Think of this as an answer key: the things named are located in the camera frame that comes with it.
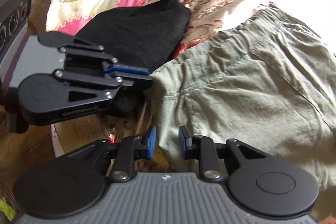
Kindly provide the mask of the olive green pants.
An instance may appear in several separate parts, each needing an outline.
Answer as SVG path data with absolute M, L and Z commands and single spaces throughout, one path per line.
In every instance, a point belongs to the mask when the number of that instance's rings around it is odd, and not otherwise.
M 269 5 L 157 69 L 149 92 L 159 146 L 192 169 L 178 129 L 245 142 L 335 185 L 335 55 L 307 25 Z

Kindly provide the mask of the black speaker bar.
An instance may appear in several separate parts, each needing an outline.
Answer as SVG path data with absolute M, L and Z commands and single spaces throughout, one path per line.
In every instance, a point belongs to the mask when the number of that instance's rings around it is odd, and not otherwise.
M 1 60 L 26 24 L 31 11 L 31 0 L 1 0 Z

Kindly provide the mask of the black folded garment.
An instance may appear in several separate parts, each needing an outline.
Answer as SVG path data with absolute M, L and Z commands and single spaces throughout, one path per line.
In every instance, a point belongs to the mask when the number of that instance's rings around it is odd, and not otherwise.
M 159 0 L 101 12 L 75 36 L 102 45 L 122 64 L 153 72 L 179 44 L 190 16 L 190 9 L 178 0 Z

